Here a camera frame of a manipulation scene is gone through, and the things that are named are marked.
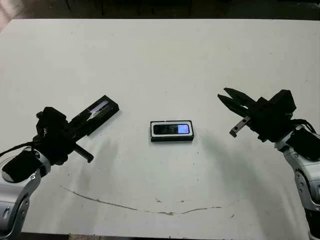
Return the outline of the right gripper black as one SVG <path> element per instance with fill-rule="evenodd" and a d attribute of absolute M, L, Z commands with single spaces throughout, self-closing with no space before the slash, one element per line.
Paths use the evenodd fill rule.
<path fill-rule="evenodd" d="M 258 134 L 262 142 L 278 142 L 293 129 L 293 97 L 274 96 L 267 100 L 260 97 L 257 101 L 233 88 L 223 89 L 229 96 L 217 97 L 232 112 L 242 117 L 231 130 L 233 137 L 245 126 Z"/>

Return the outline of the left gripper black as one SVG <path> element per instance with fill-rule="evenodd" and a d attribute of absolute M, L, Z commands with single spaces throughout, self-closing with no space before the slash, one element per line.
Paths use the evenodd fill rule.
<path fill-rule="evenodd" d="M 63 165 L 72 152 L 78 153 L 90 163 L 94 156 L 77 144 L 72 128 L 78 128 L 78 140 L 80 140 L 104 124 L 107 121 L 105 117 L 91 117 L 96 112 L 97 106 L 97 103 L 91 104 L 69 123 L 66 120 L 38 120 L 33 148 L 42 153 L 51 165 Z"/>

